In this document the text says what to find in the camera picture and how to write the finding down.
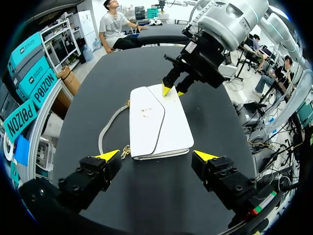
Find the floor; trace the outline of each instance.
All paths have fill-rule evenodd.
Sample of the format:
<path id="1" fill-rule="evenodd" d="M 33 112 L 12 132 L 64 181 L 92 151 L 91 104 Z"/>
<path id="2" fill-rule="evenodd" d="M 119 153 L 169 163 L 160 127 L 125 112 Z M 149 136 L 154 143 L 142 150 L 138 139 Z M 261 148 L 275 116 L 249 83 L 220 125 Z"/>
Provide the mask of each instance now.
<path id="1" fill-rule="evenodd" d="M 172 46 L 171 44 L 162 44 L 161 46 Z M 75 73 L 76 77 L 80 82 L 83 82 L 88 73 L 92 70 L 92 68 L 95 66 L 95 64 L 100 60 L 102 56 L 106 55 L 106 52 L 104 48 L 98 49 L 93 52 L 94 59 L 86 62 L 84 64 L 78 64 L 73 72 Z M 240 51 L 234 51 L 231 53 L 231 59 L 234 64 L 237 63 L 239 56 L 241 55 Z M 241 64 L 238 66 L 237 72 L 239 71 L 241 67 Z M 259 74 L 255 73 L 255 70 L 251 69 L 250 71 L 247 71 L 247 65 L 244 66 L 244 69 L 242 70 L 240 77 L 243 78 L 243 82 L 241 82 L 238 79 L 232 78 L 230 82 L 224 82 L 224 87 L 230 97 L 230 99 L 233 102 L 236 102 L 238 104 L 241 103 L 248 103 L 253 101 L 259 101 L 259 97 L 257 97 L 255 94 L 252 93 L 252 90 L 256 87 L 257 83 L 259 82 L 261 76 Z M 268 91 L 268 87 L 265 86 L 263 94 L 265 94 Z M 270 107 L 274 102 L 274 97 L 271 97 L 268 102 L 265 102 L 265 104 Z M 285 102 L 282 102 L 279 106 L 279 109 L 283 109 L 285 106 Z M 276 118 L 281 110 L 276 109 L 273 111 L 270 118 Z M 278 142 L 278 143 L 284 143 L 285 139 L 290 139 L 290 136 L 287 132 L 278 134 L 275 138 L 273 138 L 272 141 Z M 278 158 L 277 166 L 279 167 L 281 162 L 285 161 L 286 154 L 280 155 L 280 158 Z"/>

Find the white wall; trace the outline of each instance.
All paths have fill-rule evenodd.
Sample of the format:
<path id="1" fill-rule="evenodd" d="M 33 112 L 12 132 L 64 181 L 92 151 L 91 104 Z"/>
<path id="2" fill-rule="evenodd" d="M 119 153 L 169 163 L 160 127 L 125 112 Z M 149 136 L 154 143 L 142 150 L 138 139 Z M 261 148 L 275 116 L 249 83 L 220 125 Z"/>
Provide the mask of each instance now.
<path id="1" fill-rule="evenodd" d="M 97 38 L 99 38 L 99 27 L 97 26 L 97 19 L 94 14 L 94 8 L 93 8 L 93 1 L 92 0 L 85 0 L 81 4 L 77 5 L 77 11 L 86 11 L 89 10 L 92 17 L 92 23 L 94 27 L 94 31 L 97 35 Z"/>
<path id="2" fill-rule="evenodd" d="M 133 5 L 134 8 L 136 6 L 144 6 L 145 10 L 147 10 L 148 8 L 151 8 L 151 5 L 158 4 L 158 0 L 118 0 L 118 3 L 122 6 L 127 7 Z M 192 9 L 193 6 L 190 5 L 188 5 L 187 7 L 182 7 L 178 5 L 168 7 L 167 3 L 165 3 L 164 12 L 166 14 L 170 14 L 170 19 L 172 20 L 188 20 Z"/>
<path id="3" fill-rule="evenodd" d="M 107 13 L 107 9 L 104 7 L 103 3 L 104 0 L 92 0 L 95 24 L 97 25 L 97 35 L 99 34 L 100 21 L 102 17 Z"/>

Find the black table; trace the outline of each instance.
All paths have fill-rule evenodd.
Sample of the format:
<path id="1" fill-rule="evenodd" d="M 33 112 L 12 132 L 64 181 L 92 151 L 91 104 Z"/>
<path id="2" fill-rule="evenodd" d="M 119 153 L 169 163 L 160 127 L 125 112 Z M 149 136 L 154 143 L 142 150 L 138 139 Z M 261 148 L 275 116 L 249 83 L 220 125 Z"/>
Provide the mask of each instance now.
<path id="1" fill-rule="evenodd" d="M 148 44 L 160 44 L 160 43 L 177 43 L 187 44 L 189 42 L 188 37 L 181 32 L 186 27 L 180 24 L 163 24 L 149 26 L 149 29 L 143 29 L 138 36 L 138 39 L 144 45 Z"/>
<path id="2" fill-rule="evenodd" d="M 180 47 L 144 47 L 102 57 L 88 74 L 65 118 L 54 158 L 54 184 L 79 166 L 87 155 L 99 155 L 98 136 L 131 90 L 161 83 Z M 227 155 L 239 171 L 254 177 L 251 152 L 238 116 L 223 86 L 195 83 L 181 97 L 194 149 Z M 129 111 L 124 111 L 104 137 L 104 152 L 129 144 Z M 123 161 L 107 192 L 100 192 L 81 215 L 136 234 L 186 232 L 218 234 L 234 213 L 207 192 L 191 168 L 192 151 L 167 159 Z"/>

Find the person sitting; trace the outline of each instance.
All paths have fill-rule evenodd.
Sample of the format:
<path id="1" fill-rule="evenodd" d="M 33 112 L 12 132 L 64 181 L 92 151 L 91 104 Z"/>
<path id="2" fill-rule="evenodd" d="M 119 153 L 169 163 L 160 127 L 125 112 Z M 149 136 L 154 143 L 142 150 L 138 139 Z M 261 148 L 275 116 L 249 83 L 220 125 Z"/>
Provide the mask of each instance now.
<path id="1" fill-rule="evenodd" d="M 265 53 L 262 53 L 262 51 L 260 50 L 260 45 L 259 45 L 260 37 L 258 35 L 254 34 L 252 40 L 253 40 L 253 50 L 256 53 L 254 57 L 260 63 L 257 71 L 261 73 L 262 66 L 264 65 L 266 59 L 268 58 L 268 55 L 266 55 Z"/>
<path id="2" fill-rule="evenodd" d="M 267 84 L 268 86 L 272 86 L 274 83 L 277 83 L 277 82 L 282 82 L 285 88 L 287 89 L 289 86 L 289 83 L 291 83 L 293 76 L 294 76 L 294 74 L 291 73 L 291 66 L 292 66 L 292 59 L 290 58 L 290 56 L 287 55 L 285 57 L 284 66 L 280 66 L 278 69 L 275 70 L 274 73 L 270 73 L 270 75 L 273 78 L 262 75 L 259 83 L 255 87 L 255 90 L 253 90 L 252 92 L 261 98 L 264 85 Z M 275 103 L 281 96 L 282 96 L 281 92 L 276 89 Z"/>
<path id="3" fill-rule="evenodd" d="M 100 21 L 99 37 L 106 52 L 109 54 L 112 53 L 112 49 L 126 50 L 142 47 L 142 43 L 138 38 L 121 33 L 122 26 L 128 25 L 129 27 L 137 28 L 139 32 L 148 27 L 131 23 L 123 13 L 117 12 L 116 9 L 119 7 L 119 4 L 116 0 L 106 0 L 103 5 L 108 12 Z"/>

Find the cardboard box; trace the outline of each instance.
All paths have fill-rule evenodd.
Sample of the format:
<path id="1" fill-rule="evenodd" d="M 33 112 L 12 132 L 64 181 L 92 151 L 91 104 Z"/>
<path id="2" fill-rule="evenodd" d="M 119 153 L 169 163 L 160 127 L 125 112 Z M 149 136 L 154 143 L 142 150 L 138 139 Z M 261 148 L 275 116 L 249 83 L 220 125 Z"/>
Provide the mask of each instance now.
<path id="1" fill-rule="evenodd" d="M 69 66 L 63 67 L 62 71 L 57 74 L 57 77 L 63 80 L 64 84 L 73 96 L 77 94 L 81 83 L 77 80 L 75 74 L 70 70 Z"/>

